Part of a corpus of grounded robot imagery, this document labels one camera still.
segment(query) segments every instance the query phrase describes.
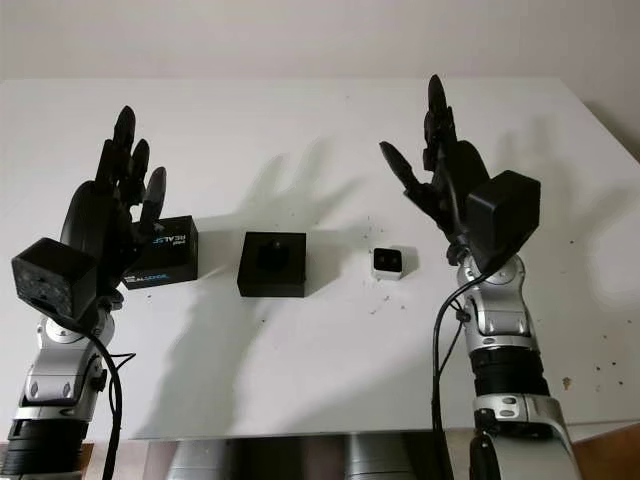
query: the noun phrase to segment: white table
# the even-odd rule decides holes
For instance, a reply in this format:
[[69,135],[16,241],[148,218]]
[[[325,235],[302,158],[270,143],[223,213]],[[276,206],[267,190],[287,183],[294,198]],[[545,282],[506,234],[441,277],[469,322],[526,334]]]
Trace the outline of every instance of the white table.
[[[566,419],[640,418],[638,165],[557,80],[445,78],[445,89],[459,137],[492,174],[542,181],[525,295]],[[168,171],[164,216],[197,219],[200,278],[125,292],[110,345],[138,352],[121,373],[123,438],[429,428],[431,330],[455,270],[377,145],[393,142],[419,172],[425,92],[366,79],[1,85],[0,427],[36,352],[37,315],[16,298],[9,259],[59,235],[130,104],[151,165]],[[246,230],[309,234],[306,298],[239,296]],[[378,283],[368,251],[393,245],[419,266]],[[450,318],[443,343],[454,330]],[[473,396],[459,342],[443,380],[448,427],[472,425]],[[102,395],[89,436],[106,438],[110,422]]]

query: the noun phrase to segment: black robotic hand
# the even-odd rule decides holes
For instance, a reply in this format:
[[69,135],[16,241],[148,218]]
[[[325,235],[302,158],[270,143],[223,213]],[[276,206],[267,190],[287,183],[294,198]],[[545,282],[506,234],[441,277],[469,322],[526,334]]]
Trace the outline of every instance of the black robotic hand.
[[405,195],[447,237],[449,263],[457,265],[471,253],[481,272],[495,271],[537,228],[540,182],[510,170],[489,176],[475,147],[457,139],[453,111],[437,75],[429,81],[428,104],[423,166],[433,172],[431,182],[419,182],[409,162],[390,143],[380,143],[382,154],[404,185]]
[[[12,261],[18,296],[60,324],[91,328],[98,309],[120,308],[116,287],[154,234],[166,172],[157,168],[145,188],[149,145],[140,140],[131,153],[135,122],[124,107],[95,180],[71,199],[60,242],[43,238]],[[130,209],[141,202],[140,221],[133,223]]]

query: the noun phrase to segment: black cable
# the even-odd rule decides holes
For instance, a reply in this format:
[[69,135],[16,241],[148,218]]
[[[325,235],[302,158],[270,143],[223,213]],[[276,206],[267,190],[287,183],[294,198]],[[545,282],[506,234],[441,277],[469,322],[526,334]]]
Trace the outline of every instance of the black cable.
[[465,283],[447,297],[444,303],[438,310],[436,321],[433,326],[433,385],[431,393],[431,423],[433,433],[435,436],[437,458],[440,463],[440,471],[444,475],[446,480],[453,480],[453,470],[451,468],[451,459],[449,458],[449,449],[447,448],[447,438],[444,434],[444,428],[442,426],[442,411],[440,406],[440,376],[442,370],[440,369],[440,326],[442,325],[442,319],[449,306],[457,300],[457,298],[471,287],[484,282],[491,276],[491,273],[485,273],[477,278]]
[[60,326],[71,330],[72,332],[79,333],[87,337],[98,350],[98,353],[102,356],[107,369],[111,375],[111,382],[113,382],[115,393],[115,407],[111,410],[111,435],[109,436],[109,445],[107,447],[107,456],[104,462],[104,469],[102,470],[102,480],[111,480],[113,478],[113,471],[116,465],[116,453],[118,452],[118,444],[120,443],[120,427],[122,425],[122,384],[120,383],[120,375],[118,374],[118,368],[113,362],[113,357],[104,346],[102,341],[96,337],[90,331],[78,328],[75,324],[67,324],[66,322],[58,322]]
[[[111,355],[111,358],[126,357],[116,366],[116,370],[119,371],[124,366],[125,363],[133,359],[135,356],[136,356],[135,353],[118,353],[118,354]],[[113,406],[113,377],[111,377],[111,379],[109,380],[109,408],[111,409],[111,414],[113,414],[115,410]]]
[[442,365],[440,365],[440,376],[442,376],[444,367],[447,365],[449,357],[453,353],[453,349],[456,346],[460,332],[462,332],[462,322],[458,322],[458,330],[456,330],[456,334],[453,336],[453,340],[451,340],[451,344],[449,345],[449,350],[447,350],[447,354],[444,356],[444,360],[442,360]]

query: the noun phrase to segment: black square object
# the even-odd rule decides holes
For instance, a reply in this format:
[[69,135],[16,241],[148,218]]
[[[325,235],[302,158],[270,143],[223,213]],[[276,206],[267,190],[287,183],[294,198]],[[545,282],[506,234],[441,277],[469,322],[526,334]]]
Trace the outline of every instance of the black square object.
[[164,218],[158,223],[162,228],[124,275],[129,290],[198,278],[198,230],[193,218]]
[[96,297],[94,257],[42,238],[11,261],[18,297],[55,320],[77,322]]
[[402,253],[392,248],[374,248],[373,269],[381,272],[402,272]]
[[304,297],[306,233],[247,232],[238,271],[243,297]]

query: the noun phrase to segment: robotic arm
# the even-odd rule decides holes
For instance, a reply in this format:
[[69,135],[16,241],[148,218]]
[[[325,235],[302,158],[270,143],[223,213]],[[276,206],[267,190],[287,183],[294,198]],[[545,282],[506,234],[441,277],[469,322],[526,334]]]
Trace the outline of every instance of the robotic arm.
[[[18,296],[42,313],[39,353],[29,370],[0,478],[76,479],[82,441],[98,393],[111,373],[115,407],[103,478],[111,478],[120,434],[120,380],[106,350],[116,290],[125,270],[151,240],[164,202],[166,173],[156,169],[145,189],[149,145],[133,154],[135,116],[125,107],[106,140],[96,178],[75,192],[60,242],[43,238],[12,261]],[[143,204],[140,221],[130,208]]]
[[449,241],[460,288],[443,304],[434,328],[432,420],[441,470],[452,479],[442,428],[438,336],[447,307],[464,295],[467,351],[475,375],[476,437],[470,446],[474,480],[579,479],[560,404],[542,376],[533,323],[522,297],[525,269],[516,255],[538,226],[540,183],[512,171],[490,178],[477,150],[456,137],[453,111],[437,76],[429,82],[420,183],[387,142],[380,147],[405,187]]

